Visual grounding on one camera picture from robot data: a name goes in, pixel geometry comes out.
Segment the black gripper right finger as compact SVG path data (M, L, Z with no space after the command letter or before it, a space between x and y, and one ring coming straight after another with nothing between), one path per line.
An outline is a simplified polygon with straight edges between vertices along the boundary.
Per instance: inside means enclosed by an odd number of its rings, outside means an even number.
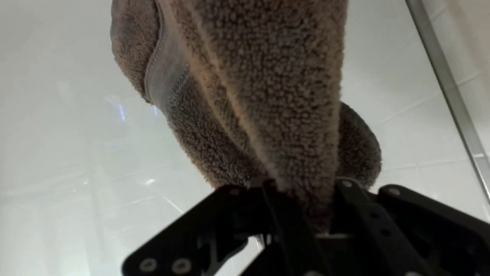
M361 246L372 276L490 276L490 225L398 183L337 180L334 231Z

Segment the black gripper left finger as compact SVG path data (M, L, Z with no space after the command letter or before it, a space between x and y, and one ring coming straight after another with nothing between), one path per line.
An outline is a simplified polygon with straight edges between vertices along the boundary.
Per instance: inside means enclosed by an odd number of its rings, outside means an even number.
M239 276L328 276L328 263L294 199L271 180L227 185L156 232L122 262L122 276L216 276L251 237L262 251Z

